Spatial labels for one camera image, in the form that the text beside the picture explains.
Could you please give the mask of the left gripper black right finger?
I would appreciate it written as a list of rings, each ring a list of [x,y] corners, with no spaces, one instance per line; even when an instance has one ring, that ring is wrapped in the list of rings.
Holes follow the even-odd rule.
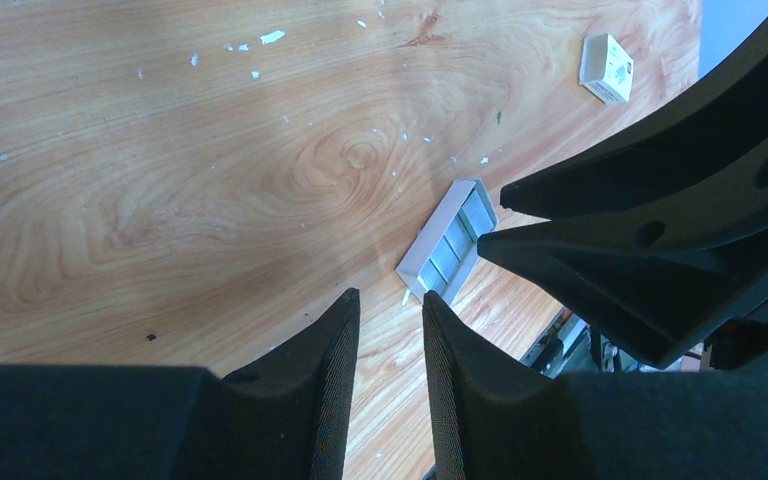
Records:
[[[440,479],[768,479],[768,373],[546,377],[422,308]]]

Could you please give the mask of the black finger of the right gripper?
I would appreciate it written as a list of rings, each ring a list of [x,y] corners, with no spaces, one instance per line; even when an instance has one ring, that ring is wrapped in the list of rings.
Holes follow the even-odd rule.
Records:
[[[768,338],[768,138],[683,191],[483,236],[481,257],[662,367],[729,321]]]
[[[663,107],[558,164],[504,186],[503,208],[558,220],[685,190],[768,141],[768,17]]]

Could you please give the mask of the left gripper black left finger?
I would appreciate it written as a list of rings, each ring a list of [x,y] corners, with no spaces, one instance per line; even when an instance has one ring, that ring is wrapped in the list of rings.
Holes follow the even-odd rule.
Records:
[[[0,479],[338,479],[360,295],[218,377],[203,367],[0,365]]]

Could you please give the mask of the small white label card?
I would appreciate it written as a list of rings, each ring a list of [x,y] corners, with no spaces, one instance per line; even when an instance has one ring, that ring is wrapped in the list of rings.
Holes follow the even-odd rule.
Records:
[[[629,101],[634,60],[610,34],[583,40],[578,83],[606,105]]]

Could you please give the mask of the grey staple block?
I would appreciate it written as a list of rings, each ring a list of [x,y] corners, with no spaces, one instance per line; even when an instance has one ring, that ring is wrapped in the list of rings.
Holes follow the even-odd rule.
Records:
[[[456,180],[395,272],[417,300],[434,291],[450,304],[478,261],[478,239],[498,223],[485,183],[479,178]]]

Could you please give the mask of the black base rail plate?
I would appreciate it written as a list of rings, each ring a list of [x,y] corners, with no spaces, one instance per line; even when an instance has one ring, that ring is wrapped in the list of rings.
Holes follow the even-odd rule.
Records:
[[[563,307],[520,362],[549,377],[570,372],[622,372],[620,349],[584,319]]]

